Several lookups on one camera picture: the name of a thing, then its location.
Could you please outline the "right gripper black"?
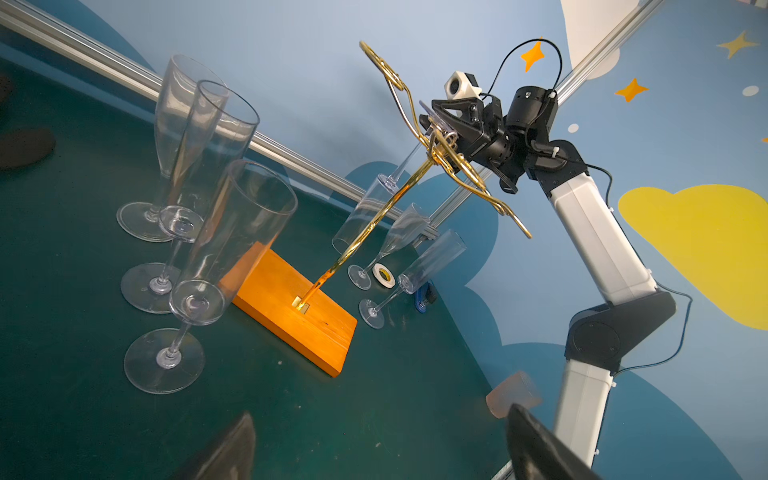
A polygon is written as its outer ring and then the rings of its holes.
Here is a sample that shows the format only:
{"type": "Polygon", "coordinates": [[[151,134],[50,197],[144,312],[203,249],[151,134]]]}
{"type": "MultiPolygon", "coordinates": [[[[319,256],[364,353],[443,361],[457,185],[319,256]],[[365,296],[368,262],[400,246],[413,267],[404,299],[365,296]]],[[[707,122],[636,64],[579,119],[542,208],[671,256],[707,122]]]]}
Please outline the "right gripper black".
{"type": "Polygon", "coordinates": [[[501,101],[491,98],[485,104],[474,97],[433,100],[431,107],[435,114],[418,116],[418,123],[425,130],[424,146],[432,143],[431,135],[437,129],[448,141],[454,140],[457,147],[463,147],[467,158],[491,170],[505,193],[515,194],[516,181],[503,171],[512,141],[504,124],[501,101]]]}

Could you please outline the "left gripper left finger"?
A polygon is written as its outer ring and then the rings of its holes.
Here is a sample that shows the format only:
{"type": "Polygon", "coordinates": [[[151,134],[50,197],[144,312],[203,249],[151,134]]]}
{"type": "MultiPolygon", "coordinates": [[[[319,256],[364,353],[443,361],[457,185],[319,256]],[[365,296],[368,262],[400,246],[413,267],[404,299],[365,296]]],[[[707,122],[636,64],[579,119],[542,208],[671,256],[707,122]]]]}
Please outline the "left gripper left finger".
{"type": "Polygon", "coordinates": [[[250,412],[242,412],[202,449],[188,458],[171,479],[250,479],[256,448],[250,412]]]}

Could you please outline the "wine glass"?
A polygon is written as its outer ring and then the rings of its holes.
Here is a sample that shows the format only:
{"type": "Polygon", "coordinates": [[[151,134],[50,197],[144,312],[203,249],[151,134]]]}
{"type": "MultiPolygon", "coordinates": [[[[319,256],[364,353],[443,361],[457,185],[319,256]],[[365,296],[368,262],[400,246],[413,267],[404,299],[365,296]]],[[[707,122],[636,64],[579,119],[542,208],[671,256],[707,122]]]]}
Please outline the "wine glass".
{"type": "Polygon", "coordinates": [[[371,274],[376,263],[384,257],[410,245],[429,225],[429,216],[416,203],[411,203],[392,224],[378,254],[365,267],[351,265],[347,273],[351,282],[361,290],[369,290],[371,274]]]}
{"type": "Polygon", "coordinates": [[[151,314],[170,312],[170,292],[180,275],[178,254],[200,234],[223,171],[244,155],[259,123],[256,110],[238,93],[212,80],[197,84],[169,196],[158,215],[161,230],[172,237],[171,253],[163,263],[143,263],[124,274],[121,293],[130,305],[151,314]]]}
{"type": "Polygon", "coordinates": [[[389,302],[401,293],[415,293],[434,274],[459,257],[466,248],[461,236],[454,230],[443,233],[397,277],[397,287],[384,300],[378,304],[370,299],[360,301],[359,312],[362,319],[369,327],[381,329],[385,324],[383,310],[389,302]]]}
{"type": "Polygon", "coordinates": [[[221,78],[195,59],[173,55],[164,73],[156,102],[154,138],[160,178],[153,200],[123,205],[116,213],[120,227],[142,241],[164,243],[170,240],[159,224],[160,211],[167,205],[180,141],[192,107],[197,83],[220,82],[221,78]]]}
{"type": "Polygon", "coordinates": [[[126,351],[124,373],[136,388],[171,394],[198,379],[206,357],[189,329],[222,317],[297,207],[294,190],[276,172],[246,159],[226,167],[170,292],[170,310],[181,327],[150,331],[126,351]]]}
{"type": "MultiPolygon", "coordinates": [[[[420,105],[426,114],[435,114],[432,107],[428,107],[423,101],[420,101],[420,105]]],[[[413,149],[393,174],[388,176],[379,174],[373,181],[332,240],[334,249],[341,254],[337,261],[338,265],[346,263],[360,249],[363,242],[388,215],[394,205],[424,177],[432,166],[439,165],[439,162],[435,160],[435,155],[431,152],[435,131],[437,129],[433,131],[432,143],[428,147],[424,146],[426,137],[421,134],[419,145],[413,149]],[[426,150],[427,160],[409,177],[406,184],[399,188],[398,180],[405,171],[405,166],[411,156],[422,147],[426,150]]]]}

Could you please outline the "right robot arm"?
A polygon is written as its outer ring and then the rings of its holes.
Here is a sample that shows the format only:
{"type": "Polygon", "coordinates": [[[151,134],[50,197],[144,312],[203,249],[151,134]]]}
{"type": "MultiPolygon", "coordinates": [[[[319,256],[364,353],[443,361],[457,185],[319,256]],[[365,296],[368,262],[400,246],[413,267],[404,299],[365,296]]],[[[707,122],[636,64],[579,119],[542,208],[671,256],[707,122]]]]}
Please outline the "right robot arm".
{"type": "Polygon", "coordinates": [[[504,111],[493,96],[449,95],[426,106],[419,122],[432,127],[450,174],[464,169],[462,188],[482,197],[474,169],[491,170],[507,193],[527,175],[551,203],[604,302],[575,314],[554,432],[579,466],[591,468],[611,389],[627,372],[623,358],[676,312],[673,291],[658,284],[601,196],[576,147],[549,137],[558,108],[553,89],[519,88],[504,111]]]}

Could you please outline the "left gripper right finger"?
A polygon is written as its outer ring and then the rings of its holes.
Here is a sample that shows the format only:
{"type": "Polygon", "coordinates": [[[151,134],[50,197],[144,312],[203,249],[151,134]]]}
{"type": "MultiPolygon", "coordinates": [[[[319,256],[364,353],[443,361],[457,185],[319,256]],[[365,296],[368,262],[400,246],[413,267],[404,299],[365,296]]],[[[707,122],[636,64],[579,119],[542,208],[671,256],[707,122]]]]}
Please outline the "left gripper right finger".
{"type": "Polygon", "coordinates": [[[506,439],[516,479],[601,479],[520,404],[510,407],[506,439]]]}

